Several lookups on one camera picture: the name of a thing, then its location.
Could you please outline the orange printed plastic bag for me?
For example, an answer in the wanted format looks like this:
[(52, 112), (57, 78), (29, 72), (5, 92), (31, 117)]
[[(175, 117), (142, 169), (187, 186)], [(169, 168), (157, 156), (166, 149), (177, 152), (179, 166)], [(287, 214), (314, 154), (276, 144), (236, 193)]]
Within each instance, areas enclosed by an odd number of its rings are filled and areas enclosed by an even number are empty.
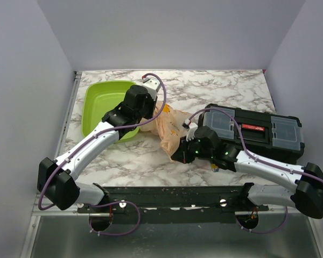
[(173, 109), (165, 104), (161, 114), (152, 122), (139, 127), (142, 132), (151, 132), (160, 137), (160, 147), (169, 156), (176, 152), (180, 138), (186, 135), (183, 122), (191, 116), (188, 112)]

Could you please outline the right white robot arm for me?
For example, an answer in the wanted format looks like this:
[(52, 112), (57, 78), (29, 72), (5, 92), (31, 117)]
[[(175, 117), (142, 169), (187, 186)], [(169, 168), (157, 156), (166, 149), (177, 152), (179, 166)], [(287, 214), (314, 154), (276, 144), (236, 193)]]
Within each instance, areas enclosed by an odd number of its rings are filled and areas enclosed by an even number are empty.
[(323, 218), (323, 172), (316, 164), (299, 166), (259, 156), (245, 150), (243, 144), (224, 142), (207, 126), (190, 129), (189, 133), (180, 139), (171, 156), (173, 161), (208, 160), (220, 169), (255, 175), (273, 183), (254, 184), (248, 192), (238, 195), (240, 209), (248, 211), (255, 205), (273, 204), (294, 207), (314, 219)]

